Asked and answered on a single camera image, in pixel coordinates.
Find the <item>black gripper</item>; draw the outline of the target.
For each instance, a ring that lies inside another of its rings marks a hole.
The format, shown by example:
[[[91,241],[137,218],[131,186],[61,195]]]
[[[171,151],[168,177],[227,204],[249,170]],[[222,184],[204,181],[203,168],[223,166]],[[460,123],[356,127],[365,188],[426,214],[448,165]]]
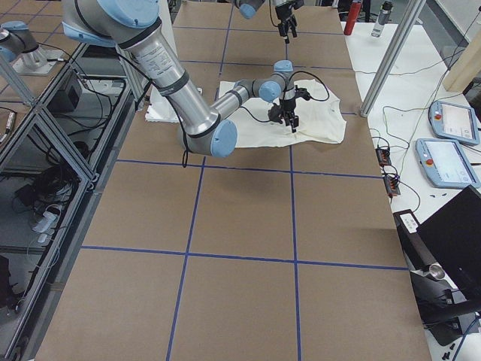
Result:
[[[292,37],[297,38],[297,20],[293,11],[295,9],[291,7],[275,8],[277,19],[280,21],[278,24],[278,31],[281,38],[286,44],[289,43],[289,29],[291,30]]]
[[[297,132],[299,126],[299,117],[295,114],[296,100],[295,99],[281,99],[280,100],[281,114],[280,120],[285,126],[290,125],[292,132]]]

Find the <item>second grey robot base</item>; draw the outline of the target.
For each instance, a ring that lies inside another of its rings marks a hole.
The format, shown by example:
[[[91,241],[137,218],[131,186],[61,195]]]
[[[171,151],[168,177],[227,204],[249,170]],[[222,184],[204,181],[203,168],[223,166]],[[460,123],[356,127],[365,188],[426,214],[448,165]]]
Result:
[[[1,24],[1,55],[18,74],[46,76],[63,54],[62,50],[44,49],[23,21]]]

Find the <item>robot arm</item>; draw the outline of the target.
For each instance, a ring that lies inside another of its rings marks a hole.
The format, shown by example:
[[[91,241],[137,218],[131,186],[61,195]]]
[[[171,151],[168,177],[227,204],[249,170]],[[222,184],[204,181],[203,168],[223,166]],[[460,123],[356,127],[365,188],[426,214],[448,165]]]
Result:
[[[234,0],[227,1],[233,4],[245,19],[253,18],[265,0]],[[294,15],[294,10],[302,8],[304,0],[273,0],[268,1],[269,18],[271,25],[279,32],[280,37],[289,44],[289,34],[297,38],[298,22]]]
[[[119,47],[132,54],[141,73],[173,107],[180,140],[187,153],[226,157],[237,143],[236,125],[228,119],[251,98],[272,103],[268,119],[291,129],[299,125],[289,60],[275,63],[267,79],[240,80],[212,105],[206,103],[162,34],[157,1],[64,1],[63,29],[76,41]]]

